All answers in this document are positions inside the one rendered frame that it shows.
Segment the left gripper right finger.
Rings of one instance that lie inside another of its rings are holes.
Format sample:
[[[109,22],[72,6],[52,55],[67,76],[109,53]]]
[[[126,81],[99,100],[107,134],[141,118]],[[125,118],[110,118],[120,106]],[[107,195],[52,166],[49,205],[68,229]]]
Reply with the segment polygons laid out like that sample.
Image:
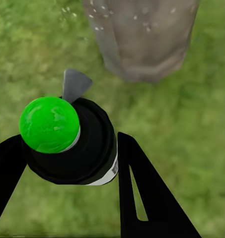
[[[121,238],[202,238],[136,140],[118,132]],[[137,218],[129,165],[149,221]]]

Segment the pesticide atomizer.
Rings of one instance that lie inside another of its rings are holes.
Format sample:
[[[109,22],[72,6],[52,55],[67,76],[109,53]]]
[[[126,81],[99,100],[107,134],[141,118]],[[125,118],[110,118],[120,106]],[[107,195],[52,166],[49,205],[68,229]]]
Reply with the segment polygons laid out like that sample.
[[[55,184],[106,185],[118,174],[113,125],[105,110],[81,97],[92,85],[86,74],[67,68],[62,97],[35,99],[23,110],[23,156],[41,178]]]

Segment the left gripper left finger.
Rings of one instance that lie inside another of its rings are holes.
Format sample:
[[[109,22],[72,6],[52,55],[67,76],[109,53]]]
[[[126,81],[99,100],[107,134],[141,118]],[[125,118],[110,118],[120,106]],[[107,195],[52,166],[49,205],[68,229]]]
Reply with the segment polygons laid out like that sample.
[[[20,134],[0,143],[0,216],[27,165],[21,140]]]

